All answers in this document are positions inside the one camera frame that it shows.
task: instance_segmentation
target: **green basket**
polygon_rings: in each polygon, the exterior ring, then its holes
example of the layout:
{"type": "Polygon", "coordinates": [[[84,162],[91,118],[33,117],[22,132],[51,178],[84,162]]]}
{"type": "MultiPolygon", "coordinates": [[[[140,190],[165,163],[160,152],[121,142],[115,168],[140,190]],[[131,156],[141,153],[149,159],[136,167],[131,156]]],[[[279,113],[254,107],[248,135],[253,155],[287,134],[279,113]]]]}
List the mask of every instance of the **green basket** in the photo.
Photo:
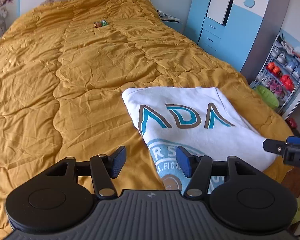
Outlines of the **green basket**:
{"type": "Polygon", "coordinates": [[[262,100],[272,109],[279,107],[279,100],[268,88],[259,85],[255,88],[255,92],[257,92],[262,100]]]}

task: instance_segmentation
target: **brown circle print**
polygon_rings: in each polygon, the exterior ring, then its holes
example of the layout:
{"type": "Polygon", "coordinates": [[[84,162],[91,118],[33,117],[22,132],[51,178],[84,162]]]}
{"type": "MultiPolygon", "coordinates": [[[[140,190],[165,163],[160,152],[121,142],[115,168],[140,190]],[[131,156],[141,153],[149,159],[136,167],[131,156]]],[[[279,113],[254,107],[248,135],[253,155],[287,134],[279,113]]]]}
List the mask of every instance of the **brown circle print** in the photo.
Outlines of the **brown circle print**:
{"type": "Polygon", "coordinates": [[[181,180],[177,176],[173,174],[167,174],[162,177],[162,181],[166,190],[179,189],[180,191],[182,191],[181,180]]]}

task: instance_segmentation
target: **snack package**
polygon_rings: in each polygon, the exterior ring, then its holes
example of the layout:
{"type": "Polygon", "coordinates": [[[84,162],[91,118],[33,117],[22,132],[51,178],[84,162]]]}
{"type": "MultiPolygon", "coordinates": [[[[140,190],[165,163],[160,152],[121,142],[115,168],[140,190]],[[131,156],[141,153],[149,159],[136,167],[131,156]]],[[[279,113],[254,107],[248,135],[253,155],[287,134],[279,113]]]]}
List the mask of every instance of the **snack package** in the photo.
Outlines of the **snack package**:
{"type": "Polygon", "coordinates": [[[108,25],[107,21],[106,20],[101,20],[99,22],[93,22],[94,23],[94,26],[96,28],[99,28],[99,27],[103,27],[103,26],[106,26],[108,25]]]}

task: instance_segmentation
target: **gray ribbed panel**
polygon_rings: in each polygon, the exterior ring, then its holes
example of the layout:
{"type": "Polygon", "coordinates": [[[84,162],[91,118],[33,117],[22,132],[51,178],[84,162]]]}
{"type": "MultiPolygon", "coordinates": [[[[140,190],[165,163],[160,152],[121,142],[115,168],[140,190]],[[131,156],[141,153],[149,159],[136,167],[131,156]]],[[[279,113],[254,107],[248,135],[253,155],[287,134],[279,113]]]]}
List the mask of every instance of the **gray ribbed panel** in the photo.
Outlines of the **gray ribbed panel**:
{"type": "Polygon", "coordinates": [[[218,224],[199,201],[178,191],[125,190],[117,199],[101,201],[90,217],[74,228],[52,235],[14,231],[6,240],[292,240],[282,231],[247,236],[218,224]]]}

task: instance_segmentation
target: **bed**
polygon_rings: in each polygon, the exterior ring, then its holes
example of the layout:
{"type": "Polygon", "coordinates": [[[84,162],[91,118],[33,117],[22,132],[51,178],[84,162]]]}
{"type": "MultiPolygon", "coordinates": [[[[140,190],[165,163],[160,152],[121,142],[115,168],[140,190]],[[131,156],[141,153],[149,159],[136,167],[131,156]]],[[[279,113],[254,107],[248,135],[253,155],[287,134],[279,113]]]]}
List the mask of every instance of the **bed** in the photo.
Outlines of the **bed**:
{"type": "MultiPolygon", "coordinates": [[[[292,135],[229,64],[163,24],[149,0],[64,0],[18,18],[0,38],[0,239],[6,196],[66,156],[127,148],[114,185],[164,189],[122,101],[130,87],[218,87],[264,137],[292,135]],[[93,21],[108,26],[95,28],[93,21]]],[[[281,182],[282,158],[265,170],[281,182]]],[[[91,179],[79,183],[93,191],[91,179]]]]}

